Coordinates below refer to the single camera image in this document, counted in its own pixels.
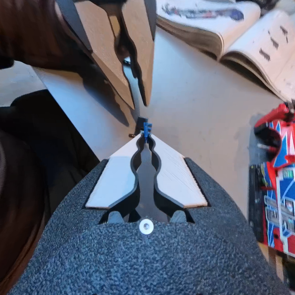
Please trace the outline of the person's brown shirt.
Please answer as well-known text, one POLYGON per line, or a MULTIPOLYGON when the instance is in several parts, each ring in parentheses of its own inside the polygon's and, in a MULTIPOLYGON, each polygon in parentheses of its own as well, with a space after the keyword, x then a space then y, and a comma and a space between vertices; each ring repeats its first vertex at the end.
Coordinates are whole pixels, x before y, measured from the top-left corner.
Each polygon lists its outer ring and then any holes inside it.
POLYGON ((0 282, 6 293, 30 260, 45 226, 39 161, 23 141, 0 135, 0 282))

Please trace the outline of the light grey desk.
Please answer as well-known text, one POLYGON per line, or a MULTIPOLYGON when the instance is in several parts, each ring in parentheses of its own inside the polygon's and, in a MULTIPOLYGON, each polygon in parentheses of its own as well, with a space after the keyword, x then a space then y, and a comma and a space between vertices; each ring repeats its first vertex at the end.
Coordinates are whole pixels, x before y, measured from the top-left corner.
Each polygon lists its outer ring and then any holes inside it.
POLYGON ((248 166, 262 159, 253 126, 281 103, 272 93, 160 28, 148 107, 128 67, 135 110, 112 96, 96 70, 33 69, 99 160, 126 144, 138 116, 146 117, 155 136, 198 164, 248 217, 248 166))

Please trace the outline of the blue axle pin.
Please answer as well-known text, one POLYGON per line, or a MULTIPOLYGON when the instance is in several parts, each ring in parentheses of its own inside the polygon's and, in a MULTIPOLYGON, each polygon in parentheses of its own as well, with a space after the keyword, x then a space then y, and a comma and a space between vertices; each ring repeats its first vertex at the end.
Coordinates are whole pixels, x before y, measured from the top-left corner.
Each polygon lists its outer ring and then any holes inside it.
POLYGON ((143 123, 143 135, 145 139, 145 143, 149 143, 149 136, 152 131, 152 123, 144 122, 143 123))

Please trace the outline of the black beam assembly blue pins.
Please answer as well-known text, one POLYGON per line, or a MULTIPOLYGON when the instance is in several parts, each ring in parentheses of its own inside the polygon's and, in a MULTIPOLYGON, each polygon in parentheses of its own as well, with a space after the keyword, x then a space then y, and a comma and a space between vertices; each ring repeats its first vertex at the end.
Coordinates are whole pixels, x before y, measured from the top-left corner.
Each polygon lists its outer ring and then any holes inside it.
POLYGON ((144 122, 149 122, 149 119, 146 117, 138 116, 137 122, 136 122, 136 127, 135 127, 135 132, 134 132, 135 136, 137 136, 140 133, 143 133, 143 123, 144 122))

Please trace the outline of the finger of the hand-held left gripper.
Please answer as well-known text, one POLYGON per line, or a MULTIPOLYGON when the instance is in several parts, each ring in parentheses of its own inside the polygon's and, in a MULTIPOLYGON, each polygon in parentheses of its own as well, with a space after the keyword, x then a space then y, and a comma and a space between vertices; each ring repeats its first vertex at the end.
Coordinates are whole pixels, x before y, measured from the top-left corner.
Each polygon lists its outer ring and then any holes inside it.
POLYGON ((152 92, 154 39, 146 8, 143 0, 120 1, 117 50, 119 57, 130 58, 132 75, 138 81, 143 104, 148 106, 152 92))
POLYGON ((132 91, 115 51, 115 36, 105 10, 92 2, 75 3, 92 47, 92 58, 120 98, 135 109, 132 91))

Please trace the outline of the person's left forearm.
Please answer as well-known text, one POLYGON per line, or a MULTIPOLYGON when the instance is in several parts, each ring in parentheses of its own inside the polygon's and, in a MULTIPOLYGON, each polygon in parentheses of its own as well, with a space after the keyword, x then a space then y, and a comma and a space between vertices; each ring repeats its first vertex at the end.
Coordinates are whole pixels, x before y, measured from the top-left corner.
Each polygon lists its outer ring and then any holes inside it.
POLYGON ((56 1, 0 1, 0 68, 76 71, 93 64, 56 1))

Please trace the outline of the red toy brick car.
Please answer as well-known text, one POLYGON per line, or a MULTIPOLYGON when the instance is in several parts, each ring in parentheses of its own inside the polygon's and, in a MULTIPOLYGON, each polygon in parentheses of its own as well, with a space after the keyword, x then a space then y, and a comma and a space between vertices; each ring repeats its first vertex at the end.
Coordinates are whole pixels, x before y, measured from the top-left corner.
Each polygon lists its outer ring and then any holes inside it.
POLYGON ((294 100, 279 104, 254 126, 267 160, 249 166, 248 220, 256 240, 295 256, 294 100))

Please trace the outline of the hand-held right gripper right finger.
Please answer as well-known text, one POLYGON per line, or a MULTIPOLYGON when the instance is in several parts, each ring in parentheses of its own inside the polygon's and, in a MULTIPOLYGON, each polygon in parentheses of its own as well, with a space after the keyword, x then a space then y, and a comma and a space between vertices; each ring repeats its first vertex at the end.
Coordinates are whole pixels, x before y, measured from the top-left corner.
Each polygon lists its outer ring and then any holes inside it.
POLYGON ((208 207, 185 157, 155 135, 149 135, 149 148, 156 170, 153 192, 156 207, 169 217, 176 211, 208 207))

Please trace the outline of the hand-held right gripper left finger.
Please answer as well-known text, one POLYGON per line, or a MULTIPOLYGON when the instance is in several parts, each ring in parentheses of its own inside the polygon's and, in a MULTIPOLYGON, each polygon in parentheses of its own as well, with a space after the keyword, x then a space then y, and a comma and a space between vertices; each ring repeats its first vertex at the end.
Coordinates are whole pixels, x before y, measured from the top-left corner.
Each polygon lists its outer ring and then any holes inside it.
POLYGON ((144 143, 144 135, 138 134, 107 159, 85 202, 86 209, 118 211, 125 217, 138 206, 137 169, 141 165, 144 143))

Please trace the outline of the open instruction booklet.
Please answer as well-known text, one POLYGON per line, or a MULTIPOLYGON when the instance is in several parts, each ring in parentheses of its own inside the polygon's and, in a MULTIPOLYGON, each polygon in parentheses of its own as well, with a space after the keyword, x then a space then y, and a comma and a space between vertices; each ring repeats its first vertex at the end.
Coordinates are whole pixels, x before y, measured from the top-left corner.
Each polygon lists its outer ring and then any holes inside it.
POLYGON ((157 25, 256 76, 283 101, 295 96, 294 13, 258 1, 156 1, 157 25))

